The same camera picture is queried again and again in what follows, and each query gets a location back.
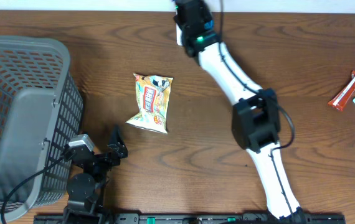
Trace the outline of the yellow snack bag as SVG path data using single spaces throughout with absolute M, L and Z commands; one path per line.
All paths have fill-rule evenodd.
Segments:
M 173 78 L 134 73 L 139 112 L 126 124 L 167 134 L 166 120 Z

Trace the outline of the red snack bar wrapper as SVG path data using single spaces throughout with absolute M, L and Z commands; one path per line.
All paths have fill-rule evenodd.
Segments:
M 332 99 L 328 102 L 331 107 L 343 111 L 346 104 L 355 92 L 355 71 L 351 72 L 351 81 Z

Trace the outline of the blue mouthwash bottle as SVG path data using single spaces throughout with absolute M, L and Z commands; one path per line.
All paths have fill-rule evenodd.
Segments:
M 204 24 L 205 30 L 212 30 L 214 28 L 214 21 L 208 21 Z

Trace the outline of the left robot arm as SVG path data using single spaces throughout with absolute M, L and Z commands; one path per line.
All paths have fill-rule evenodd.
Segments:
M 62 223 L 113 223 L 112 212 L 103 206 L 108 172 L 128 157 L 120 129 L 115 126 L 107 144 L 108 151 L 95 154 L 95 145 L 87 134 L 73 137 L 65 146 L 64 160 L 83 169 L 67 182 L 69 199 Z

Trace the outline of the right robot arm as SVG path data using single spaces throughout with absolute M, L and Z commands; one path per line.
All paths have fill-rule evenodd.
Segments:
M 299 223 L 300 204 L 295 198 L 282 162 L 278 136 L 279 116 L 293 121 L 278 104 L 272 89 L 256 84 L 229 54 L 226 44 L 213 30 L 186 37 L 177 35 L 177 44 L 196 60 L 220 86 L 232 105 L 232 134 L 247 151 L 263 185 L 268 211 L 280 222 Z

